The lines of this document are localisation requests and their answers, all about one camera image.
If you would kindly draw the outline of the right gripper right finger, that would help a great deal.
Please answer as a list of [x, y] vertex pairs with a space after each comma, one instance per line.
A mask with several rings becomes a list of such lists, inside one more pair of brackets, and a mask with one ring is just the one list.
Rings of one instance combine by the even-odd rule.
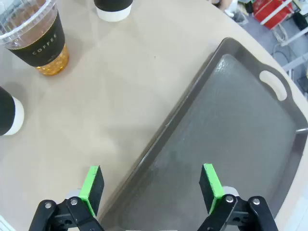
[[268, 203], [262, 196], [243, 200], [233, 187], [223, 187], [212, 164], [202, 165], [199, 185], [208, 216], [198, 230], [223, 231], [235, 226], [240, 231], [277, 231]]

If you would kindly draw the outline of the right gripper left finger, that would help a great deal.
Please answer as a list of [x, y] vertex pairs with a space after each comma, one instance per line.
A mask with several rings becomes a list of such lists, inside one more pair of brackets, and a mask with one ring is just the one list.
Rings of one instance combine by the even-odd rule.
[[30, 231], [102, 231], [96, 216], [104, 189], [100, 166], [91, 166], [77, 196], [64, 199], [60, 204], [53, 200], [39, 203], [33, 216]]

